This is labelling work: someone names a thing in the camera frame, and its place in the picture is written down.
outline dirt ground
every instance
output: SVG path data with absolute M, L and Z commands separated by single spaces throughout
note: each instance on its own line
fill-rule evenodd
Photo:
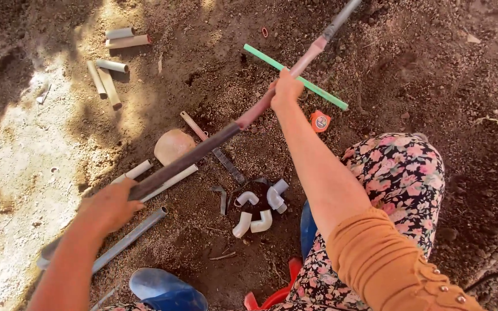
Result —
M 245 43 L 294 64 L 343 4 L 0 1 L 0 310 L 25 308 L 40 249 L 64 230 L 82 196 L 146 159 L 156 165 L 139 180 L 161 167 L 153 147 L 164 132 L 179 127 L 196 137 L 180 111 L 213 134 L 265 93 L 277 72 L 247 55 Z M 152 45 L 109 53 L 103 31 L 130 25 Z M 97 58 L 131 68 L 114 74 L 118 111 L 99 98 L 87 72 L 86 61 Z M 498 0 L 364 0 L 303 76 L 349 103 L 342 112 L 311 92 L 301 100 L 307 114 L 332 117 L 320 137 L 339 156 L 375 134 L 425 133 L 443 156 L 447 183 L 431 261 L 461 286 L 498 271 Z M 288 211 L 274 214 L 270 230 L 234 238 L 239 209 L 220 216 L 219 195 L 208 189 L 237 185 L 208 155 L 107 239 L 103 250 L 155 208 L 170 210 L 95 274 L 92 303 L 116 286 L 105 304 L 135 300 L 127 282 L 141 267 L 175 273 L 212 309 L 242 309 L 247 292 L 263 301 L 287 284 L 287 261 L 300 255 L 305 197 L 273 113 L 254 125 L 222 150 L 250 179 L 284 178 Z M 266 187 L 251 187 L 264 200 Z M 475 295 L 498 309 L 498 280 Z

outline floral skirt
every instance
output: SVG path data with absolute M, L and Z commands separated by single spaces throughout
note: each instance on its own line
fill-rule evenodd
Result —
M 353 145 L 345 151 L 342 162 L 363 184 L 372 205 L 383 209 L 397 230 L 429 256 L 445 188 L 444 166 L 437 150 L 423 137 L 388 133 Z M 129 306 L 133 309 L 126 308 L 128 311 L 141 307 Z M 317 232 L 314 246 L 286 301 L 269 311 L 280 310 L 371 308 L 337 278 L 324 239 Z

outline blue shoe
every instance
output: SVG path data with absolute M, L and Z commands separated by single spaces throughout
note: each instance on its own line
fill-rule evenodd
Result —
M 317 231 L 318 228 L 314 222 L 313 214 L 310 212 L 309 202 L 306 201 L 301 213 L 301 252 L 303 253 L 303 262 L 305 262 L 310 250 L 313 248 Z
M 205 296 L 193 286 L 161 269 L 141 268 L 128 283 L 134 295 L 154 310 L 207 311 Z

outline green pipe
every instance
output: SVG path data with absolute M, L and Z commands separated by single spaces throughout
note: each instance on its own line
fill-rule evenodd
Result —
M 284 65 L 280 64 L 276 60 L 273 60 L 270 57 L 266 56 L 265 53 L 262 53 L 261 51 L 255 49 L 254 47 L 252 47 L 248 44 L 244 45 L 244 49 L 245 49 L 245 51 L 253 54 L 254 56 L 258 57 L 261 60 L 264 60 L 269 65 L 271 65 L 272 67 L 274 67 L 278 70 L 281 70 L 285 67 Z M 297 77 L 297 80 L 301 81 L 305 85 L 305 87 L 307 87 L 309 90 L 315 92 L 316 94 L 322 96 L 322 98 L 324 98 L 328 102 L 333 103 L 334 105 L 336 105 L 337 107 L 339 107 L 343 110 L 347 109 L 348 105 L 346 103 L 344 103 L 341 99 L 335 97 L 332 94 L 329 94 L 328 92 L 317 87 L 316 85 L 312 84 L 311 82 L 303 79 L 302 77 Z

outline orange sleeve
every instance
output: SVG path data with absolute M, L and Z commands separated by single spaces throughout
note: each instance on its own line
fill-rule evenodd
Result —
M 382 210 L 370 208 L 340 223 L 326 253 L 339 279 L 375 311 L 484 310 L 427 263 Z

